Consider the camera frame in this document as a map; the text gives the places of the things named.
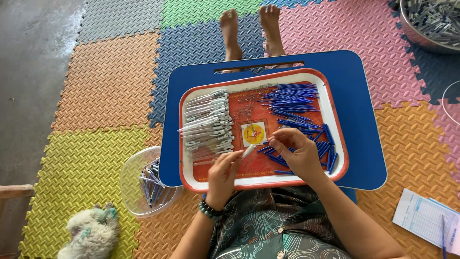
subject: clear plastic bowl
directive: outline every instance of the clear plastic bowl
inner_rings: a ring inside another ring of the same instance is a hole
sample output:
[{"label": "clear plastic bowl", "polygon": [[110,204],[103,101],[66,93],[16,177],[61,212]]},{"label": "clear plastic bowl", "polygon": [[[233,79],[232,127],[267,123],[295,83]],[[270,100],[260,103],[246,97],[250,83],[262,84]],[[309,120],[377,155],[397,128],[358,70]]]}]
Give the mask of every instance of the clear plastic bowl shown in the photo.
[{"label": "clear plastic bowl", "polygon": [[[165,210],[179,198],[184,189],[182,186],[173,188],[166,187],[163,194],[158,199],[157,205],[152,204],[150,208],[147,204],[145,195],[140,188],[138,177],[141,176],[141,171],[144,169],[144,166],[157,159],[160,153],[161,147],[146,148],[130,157],[121,169],[121,197],[128,211],[138,218],[152,217]],[[171,191],[165,198],[168,189],[171,189]]]}]

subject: patterned dress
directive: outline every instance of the patterned dress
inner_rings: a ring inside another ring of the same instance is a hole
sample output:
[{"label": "patterned dress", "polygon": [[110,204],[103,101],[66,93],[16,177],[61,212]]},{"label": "patterned dress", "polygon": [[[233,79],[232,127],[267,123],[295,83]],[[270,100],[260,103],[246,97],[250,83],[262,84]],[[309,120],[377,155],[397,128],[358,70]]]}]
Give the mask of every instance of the patterned dress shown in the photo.
[{"label": "patterned dress", "polygon": [[209,259],[347,259],[308,186],[235,192],[216,221]]}]

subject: hand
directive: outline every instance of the hand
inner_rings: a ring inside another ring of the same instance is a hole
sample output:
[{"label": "hand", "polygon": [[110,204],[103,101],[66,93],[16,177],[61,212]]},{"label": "hand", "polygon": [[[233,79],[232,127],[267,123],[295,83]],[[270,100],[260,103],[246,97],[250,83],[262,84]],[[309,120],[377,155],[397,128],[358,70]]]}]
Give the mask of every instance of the hand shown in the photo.
[{"label": "hand", "polygon": [[206,203],[210,208],[216,211],[222,210],[231,197],[243,152],[244,150],[224,153],[209,169],[207,176],[209,191]]},{"label": "hand", "polygon": [[[284,158],[291,170],[306,184],[312,186],[328,178],[319,162],[318,150],[314,141],[294,128],[284,128],[273,132],[269,138],[270,146]],[[291,152],[286,146],[296,150]]]}]

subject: woman's left hand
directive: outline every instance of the woman's left hand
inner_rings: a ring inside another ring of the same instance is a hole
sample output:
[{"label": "woman's left hand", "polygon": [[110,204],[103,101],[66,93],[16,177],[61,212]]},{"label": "woman's left hand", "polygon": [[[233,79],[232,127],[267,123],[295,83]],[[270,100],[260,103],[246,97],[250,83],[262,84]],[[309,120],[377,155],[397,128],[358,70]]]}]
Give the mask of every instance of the woman's left hand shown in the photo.
[{"label": "woman's left hand", "polygon": [[206,203],[216,211],[224,208],[233,193],[236,172],[241,164],[244,150],[220,155],[208,171],[209,191]]}]

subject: dog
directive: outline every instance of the dog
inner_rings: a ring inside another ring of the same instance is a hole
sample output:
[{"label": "dog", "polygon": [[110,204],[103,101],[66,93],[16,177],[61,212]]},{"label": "dog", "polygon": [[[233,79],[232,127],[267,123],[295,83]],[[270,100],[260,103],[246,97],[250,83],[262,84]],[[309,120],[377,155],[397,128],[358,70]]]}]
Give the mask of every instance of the dog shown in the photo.
[{"label": "dog", "polygon": [[72,239],[57,254],[57,259],[106,259],[118,242],[118,212],[108,202],[78,212],[69,219],[66,229]]}]

